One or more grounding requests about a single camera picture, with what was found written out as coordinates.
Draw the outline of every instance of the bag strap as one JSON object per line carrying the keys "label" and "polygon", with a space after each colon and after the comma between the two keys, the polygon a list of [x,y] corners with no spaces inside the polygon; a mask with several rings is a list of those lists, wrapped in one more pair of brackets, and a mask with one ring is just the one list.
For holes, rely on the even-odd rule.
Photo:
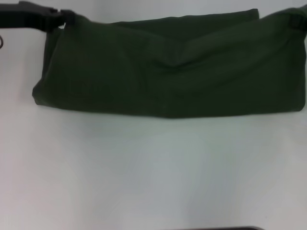
{"label": "bag strap", "polygon": [[291,14],[289,25],[293,29],[307,31],[307,5],[297,8],[299,14]]}
{"label": "bag strap", "polygon": [[66,24],[74,24],[75,13],[44,7],[27,1],[0,4],[0,28],[34,28],[43,32]]}

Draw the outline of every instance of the green nylon fabric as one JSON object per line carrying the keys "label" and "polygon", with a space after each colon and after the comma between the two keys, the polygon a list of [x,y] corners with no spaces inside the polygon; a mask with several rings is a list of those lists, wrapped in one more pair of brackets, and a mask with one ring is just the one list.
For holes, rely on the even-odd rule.
{"label": "green nylon fabric", "polygon": [[47,34],[39,105],[85,112],[188,118],[300,111],[304,39],[291,15],[258,10],[95,23]]}

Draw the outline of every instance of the white surface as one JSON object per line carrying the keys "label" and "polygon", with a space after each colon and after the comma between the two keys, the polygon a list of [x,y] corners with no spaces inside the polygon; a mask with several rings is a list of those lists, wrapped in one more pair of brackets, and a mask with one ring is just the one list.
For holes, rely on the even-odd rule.
{"label": "white surface", "polygon": [[[302,0],[35,1],[101,22]],[[45,35],[0,30],[0,230],[307,229],[307,109],[163,120],[36,106]]]}

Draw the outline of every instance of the black plastic buckle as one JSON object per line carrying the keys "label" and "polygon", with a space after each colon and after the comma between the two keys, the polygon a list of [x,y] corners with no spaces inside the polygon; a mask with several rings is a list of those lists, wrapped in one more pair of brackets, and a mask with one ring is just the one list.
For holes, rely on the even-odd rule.
{"label": "black plastic buckle", "polygon": [[290,16],[290,27],[296,30],[307,31],[307,18],[302,15]]}
{"label": "black plastic buckle", "polygon": [[34,28],[44,32],[75,23],[75,13],[58,11],[27,1],[18,4],[0,4],[0,28]]}

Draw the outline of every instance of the green fabric pouch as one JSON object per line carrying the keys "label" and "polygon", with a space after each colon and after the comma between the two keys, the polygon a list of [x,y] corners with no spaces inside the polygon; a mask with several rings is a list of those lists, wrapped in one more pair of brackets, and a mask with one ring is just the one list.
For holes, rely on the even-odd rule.
{"label": "green fabric pouch", "polygon": [[94,23],[47,34],[39,105],[168,118],[300,111],[307,6]]}

